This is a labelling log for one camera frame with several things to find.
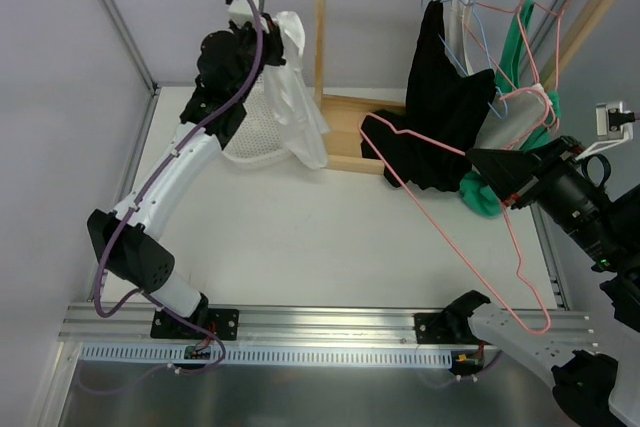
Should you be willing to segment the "white tank top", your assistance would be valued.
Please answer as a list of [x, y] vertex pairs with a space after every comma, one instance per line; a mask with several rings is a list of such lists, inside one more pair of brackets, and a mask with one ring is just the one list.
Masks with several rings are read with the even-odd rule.
[[306, 33], [299, 15], [282, 11], [274, 17], [283, 44], [282, 66], [263, 70], [264, 94], [270, 106], [283, 147], [306, 167], [317, 170], [328, 165], [324, 135], [330, 131], [303, 78]]

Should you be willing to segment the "black tank top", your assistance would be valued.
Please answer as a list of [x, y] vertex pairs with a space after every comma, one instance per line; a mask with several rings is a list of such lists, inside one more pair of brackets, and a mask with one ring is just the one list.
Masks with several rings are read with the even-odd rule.
[[361, 154], [375, 159], [381, 152], [391, 164], [384, 177], [395, 188], [412, 182], [420, 189], [456, 192], [471, 171], [465, 157], [395, 130], [408, 129], [463, 152], [474, 147], [489, 105], [496, 95], [495, 74], [485, 69], [462, 76], [446, 55], [442, 40], [444, 6], [431, 1], [424, 12], [417, 39], [403, 114], [378, 110], [367, 116], [362, 129], [370, 142]]

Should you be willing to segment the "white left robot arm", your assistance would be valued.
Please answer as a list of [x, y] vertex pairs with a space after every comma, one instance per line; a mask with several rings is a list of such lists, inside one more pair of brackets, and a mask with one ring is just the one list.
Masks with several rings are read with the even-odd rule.
[[115, 313], [100, 299], [103, 275], [109, 272], [162, 308], [183, 336], [205, 334], [209, 301], [176, 271], [174, 256], [159, 240], [191, 183], [238, 131], [246, 117], [244, 103], [263, 68], [284, 63], [280, 29], [269, 15], [257, 27], [231, 24], [205, 37], [195, 90], [165, 152], [139, 187], [110, 211], [95, 210], [87, 220], [98, 261], [93, 301], [99, 316]]

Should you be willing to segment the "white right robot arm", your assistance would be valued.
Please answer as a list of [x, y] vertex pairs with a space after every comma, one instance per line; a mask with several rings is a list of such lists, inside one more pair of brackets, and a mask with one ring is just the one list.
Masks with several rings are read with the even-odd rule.
[[538, 207], [566, 235], [556, 248], [566, 277], [591, 271], [610, 302], [619, 339], [612, 355], [558, 343], [547, 329], [525, 330], [514, 315], [472, 290], [444, 308], [445, 331], [459, 343], [498, 347], [545, 382], [580, 426], [639, 423], [639, 189], [612, 200], [588, 173], [591, 159], [562, 136], [526, 151], [473, 148], [467, 159], [508, 208]]

